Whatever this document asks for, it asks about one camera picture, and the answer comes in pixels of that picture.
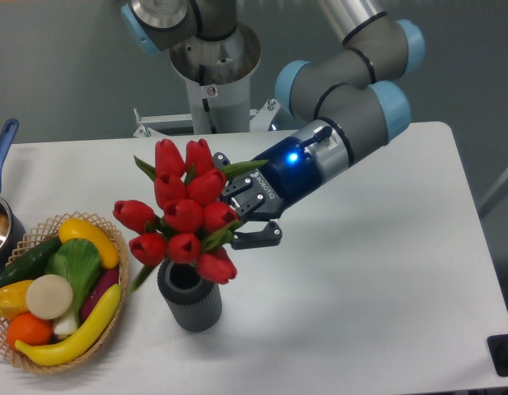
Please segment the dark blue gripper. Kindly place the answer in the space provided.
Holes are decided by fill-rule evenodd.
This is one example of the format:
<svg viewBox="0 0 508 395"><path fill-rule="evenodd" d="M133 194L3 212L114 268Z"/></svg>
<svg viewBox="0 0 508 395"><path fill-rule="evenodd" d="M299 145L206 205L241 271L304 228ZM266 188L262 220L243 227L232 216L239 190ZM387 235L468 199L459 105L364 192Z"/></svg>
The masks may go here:
<svg viewBox="0 0 508 395"><path fill-rule="evenodd" d="M290 206L314 192L324 181L318 161L301 141L287 137L258 154L256 160L266 163L235 177L221 194L221 200L235 206L241 218L278 218ZM227 169L228 157L216 152L213 162L217 169ZM231 240L234 250L278 246L282 230L276 221L255 232L236 231Z"/></svg>

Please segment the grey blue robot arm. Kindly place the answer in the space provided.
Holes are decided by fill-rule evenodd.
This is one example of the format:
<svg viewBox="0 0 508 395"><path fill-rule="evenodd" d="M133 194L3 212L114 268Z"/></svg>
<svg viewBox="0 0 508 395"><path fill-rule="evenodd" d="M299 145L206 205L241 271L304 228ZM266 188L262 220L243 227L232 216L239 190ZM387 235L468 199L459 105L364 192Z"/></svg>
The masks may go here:
<svg viewBox="0 0 508 395"><path fill-rule="evenodd" d="M263 166L231 166L222 200L242 222L265 223L261 231L233 234L233 249L278 244L277 219L288 207L410 124L411 108L396 81L424 59L418 27L392 20L377 1L324 1L322 8L343 49L320 65L294 61L280 71L275 100L303 127L259 154ZM197 134L249 130L250 78L261 49L238 20L236 2L127 1L121 13L144 51L170 55Z"/></svg>

